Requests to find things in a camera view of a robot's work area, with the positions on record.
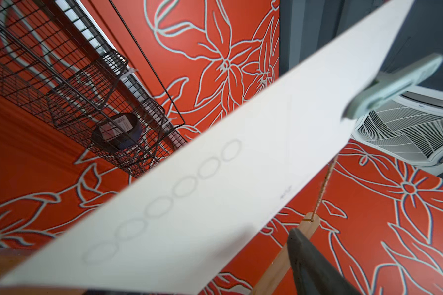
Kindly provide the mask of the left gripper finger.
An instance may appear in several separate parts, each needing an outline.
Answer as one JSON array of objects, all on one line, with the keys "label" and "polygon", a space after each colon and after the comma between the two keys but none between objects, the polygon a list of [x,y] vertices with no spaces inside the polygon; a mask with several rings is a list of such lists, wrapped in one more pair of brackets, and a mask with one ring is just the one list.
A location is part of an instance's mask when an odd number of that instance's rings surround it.
[{"label": "left gripper finger", "polygon": [[352,286],[297,228],[287,240],[290,265],[299,295],[358,295]]}]

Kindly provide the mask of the teal clothespin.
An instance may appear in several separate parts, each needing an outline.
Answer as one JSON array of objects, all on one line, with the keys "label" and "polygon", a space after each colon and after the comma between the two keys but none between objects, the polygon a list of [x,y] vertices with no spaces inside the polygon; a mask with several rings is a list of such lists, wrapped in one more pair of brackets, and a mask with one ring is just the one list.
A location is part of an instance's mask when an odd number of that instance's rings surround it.
[{"label": "teal clothespin", "polygon": [[342,117],[355,120],[407,92],[432,76],[443,63],[443,55],[430,54],[393,73],[379,72],[377,77],[345,108]]}]

